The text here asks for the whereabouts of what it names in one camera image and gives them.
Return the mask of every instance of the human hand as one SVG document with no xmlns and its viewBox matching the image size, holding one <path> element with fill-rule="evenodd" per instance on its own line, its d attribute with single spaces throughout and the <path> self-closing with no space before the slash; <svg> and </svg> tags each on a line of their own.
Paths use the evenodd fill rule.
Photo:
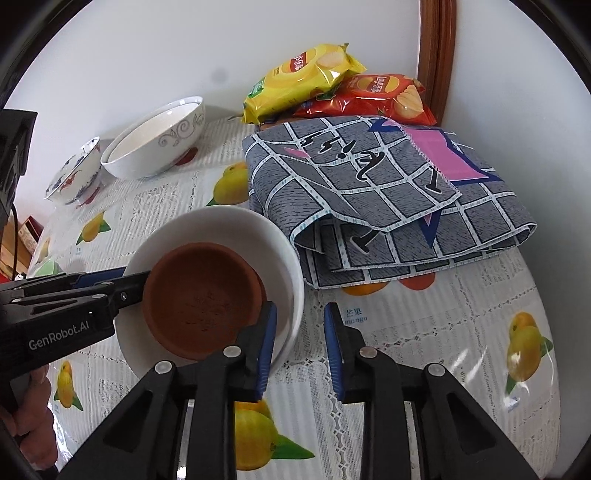
<svg viewBox="0 0 591 480">
<path fill-rule="evenodd" d="M 47 408 L 51 396 L 51 384 L 47 378 L 49 366 L 31 372 L 31 383 L 22 405 L 10 415 L 0 407 L 0 418 L 10 435 L 22 436 L 21 452 L 38 470 L 51 467 L 57 460 L 56 434 L 53 431 L 53 414 Z"/>
</svg>

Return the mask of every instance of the blue gripper pad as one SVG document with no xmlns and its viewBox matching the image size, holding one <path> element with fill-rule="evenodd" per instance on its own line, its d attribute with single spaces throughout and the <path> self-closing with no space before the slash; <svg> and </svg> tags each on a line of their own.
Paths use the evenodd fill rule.
<svg viewBox="0 0 591 480">
<path fill-rule="evenodd" d="M 98 282 L 113 280 L 123 276 L 126 267 L 112 268 L 111 270 L 101 270 L 100 272 L 91 272 L 81 275 L 74 284 L 74 288 L 91 287 Z"/>
<path fill-rule="evenodd" d="M 340 354 L 339 340 L 336 335 L 335 321 L 330 311 L 330 304 L 324 307 L 324 337 L 326 338 L 326 351 L 329 355 L 333 390 L 336 393 L 337 400 L 342 401 L 345 396 L 343 387 L 343 357 Z"/>
<path fill-rule="evenodd" d="M 256 390 L 258 391 L 259 398 L 262 398 L 263 393 L 267 389 L 267 381 L 269 380 L 269 373 L 271 372 L 271 357 L 273 355 L 273 344 L 275 343 L 276 330 L 277 307 L 274 303 L 271 303 L 265 337 L 263 338 L 258 358 L 258 380 L 256 382 Z"/>
</svg>

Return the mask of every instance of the yellow chip bag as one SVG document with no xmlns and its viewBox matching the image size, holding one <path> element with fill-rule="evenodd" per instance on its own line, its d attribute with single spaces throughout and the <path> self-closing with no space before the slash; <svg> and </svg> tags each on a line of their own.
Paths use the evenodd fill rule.
<svg viewBox="0 0 591 480">
<path fill-rule="evenodd" d="M 323 43 L 272 69 L 244 100 L 243 121 L 260 124 L 274 113 L 328 92 L 346 78 L 365 71 L 347 54 L 347 44 Z"/>
</svg>

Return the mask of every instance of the gray patterned napkin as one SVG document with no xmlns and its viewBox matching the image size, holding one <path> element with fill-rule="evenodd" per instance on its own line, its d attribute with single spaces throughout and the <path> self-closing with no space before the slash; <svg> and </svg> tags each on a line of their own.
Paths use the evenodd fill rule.
<svg viewBox="0 0 591 480">
<path fill-rule="evenodd" d="M 412 277 L 521 244 L 535 222 L 456 140 L 378 116 L 277 125 L 242 143 L 251 208 L 288 236 L 315 288 Z"/>
</svg>

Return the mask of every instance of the white ceramic bowl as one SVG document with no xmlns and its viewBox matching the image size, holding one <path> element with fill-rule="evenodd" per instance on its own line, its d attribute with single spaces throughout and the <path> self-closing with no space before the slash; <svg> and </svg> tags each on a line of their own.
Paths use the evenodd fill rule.
<svg viewBox="0 0 591 480">
<path fill-rule="evenodd" d="M 100 185 L 100 138 L 94 137 L 72 155 L 51 179 L 45 200 L 60 205 L 83 203 Z"/>
<path fill-rule="evenodd" d="M 177 100 L 126 128 L 100 162 L 120 179 L 152 177 L 168 170 L 194 146 L 204 124 L 203 98 Z"/>
<path fill-rule="evenodd" d="M 236 206 L 204 207 L 171 220 L 150 235 L 124 275 L 150 270 L 164 254 L 191 242 L 214 242 L 231 248 L 260 276 L 267 299 L 277 305 L 271 362 L 271 372 L 275 372 L 294 346 L 304 310 L 304 279 L 289 240 L 277 225 L 258 213 Z M 154 339 L 141 303 L 122 309 L 115 329 L 121 352 L 138 378 L 161 360 L 177 365 L 193 362 L 174 355 Z"/>
</svg>

